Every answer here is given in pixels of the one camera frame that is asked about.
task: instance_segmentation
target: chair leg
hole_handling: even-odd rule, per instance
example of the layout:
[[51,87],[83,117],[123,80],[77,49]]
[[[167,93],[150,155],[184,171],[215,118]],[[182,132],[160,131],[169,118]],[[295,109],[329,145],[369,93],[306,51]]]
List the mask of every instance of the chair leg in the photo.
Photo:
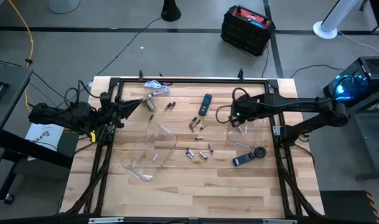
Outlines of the chair leg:
[[14,179],[16,177],[16,174],[14,173],[14,169],[16,166],[16,162],[14,162],[14,165],[12,166],[11,170],[8,173],[7,178],[5,179],[1,189],[0,189],[0,200],[4,200],[4,203],[10,204],[14,201],[14,196],[11,194],[8,194],[9,189],[11,188],[12,183],[14,182]]

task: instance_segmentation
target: toolbox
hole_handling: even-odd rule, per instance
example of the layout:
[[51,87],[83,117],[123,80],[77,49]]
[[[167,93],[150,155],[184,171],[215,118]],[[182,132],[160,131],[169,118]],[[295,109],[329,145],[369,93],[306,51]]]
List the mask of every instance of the toolbox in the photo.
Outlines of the toolbox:
[[221,37],[255,56],[263,54],[275,25],[266,16],[243,6],[232,6],[224,15]]

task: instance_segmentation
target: white cable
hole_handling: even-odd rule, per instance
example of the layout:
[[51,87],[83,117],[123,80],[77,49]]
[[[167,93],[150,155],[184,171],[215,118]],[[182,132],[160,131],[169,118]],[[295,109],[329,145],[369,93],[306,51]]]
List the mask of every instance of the white cable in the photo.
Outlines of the white cable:
[[357,42],[356,40],[352,39],[351,37],[349,37],[349,36],[343,34],[341,31],[337,31],[337,32],[339,32],[341,35],[343,35],[344,37],[348,38],[349,40],[351,40],[351,41],[353,41],[353,42],[355,42],[355,43],[357,43],[357,44],[359,44],[359,45],[362,45],[362,46],[364,46],[364,47],[368,47],[368,48],[374,50],[375,52],[377,52],[377,53],[379,54],[379,51],[376,50],[376,49],[374,49],[373,47],[371,47],[371,46],[369,46],[369,45],[366,45],[366,44],[361,44],[360,42]]
[[153,95],[158,95],[158,94],[161,94],[161,93],[170,93],[170,87],[163,86],[163,85],[161,85],[156,80],[146,82],[144,84],[144,86],[145,86],[145,88],[153,88],[153,89],[155,89],[154,92],[153,92]]

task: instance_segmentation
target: black remote control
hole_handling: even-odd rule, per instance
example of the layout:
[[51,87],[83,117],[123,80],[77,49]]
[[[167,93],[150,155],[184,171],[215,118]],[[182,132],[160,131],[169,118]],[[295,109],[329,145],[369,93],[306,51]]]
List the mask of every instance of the black remote control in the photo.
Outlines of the black remote control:
[[208,110],[208,106],[210,106],[211,102],[212,102],[212,95],[210,95],[210,94],[204,95],[202,105],[200,105],[199,115],[201,115],[201,116],[206,115],[207,110]]

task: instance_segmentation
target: yellow cable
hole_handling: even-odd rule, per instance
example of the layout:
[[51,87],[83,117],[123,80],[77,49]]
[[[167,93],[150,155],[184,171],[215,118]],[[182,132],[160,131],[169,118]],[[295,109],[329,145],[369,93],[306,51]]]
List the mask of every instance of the yellow cable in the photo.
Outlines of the yellow cable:
[[[33,48],[34,48],[34,41],[33,41],[32,33],[30,32],[30,29],[29,29],[29,27],[27,26],[26,21],[23,19],[21,13],[19,12],[19,10],[17,10],[17,8],[15,7],[14,3],[12,3],[11,0],[8,0],[8,1],[9,1],[9,3],[11,4],[11,6],[15,9],[16,14],[21,18],[23,24],[25,24],[26,29],[27,29],[27,32],[29,33],[29,36],[30,36],[30,42],[31,42],[31,45],[32,45],[31,50],[30,50],[29,59],[32,60],[32,56],[33,56]],[[30,66],[30,63],[28,62],[28,63],[26,64],[26,68],[29,68],[29,66]],[[28,112],[30,113],[31,110],[30,110],[30,108],[29,108],[29,105],[27,104],[27,90],[26,90],[26,89],[25,89],[25,104],[26,104],[26,109],[27,109]]]

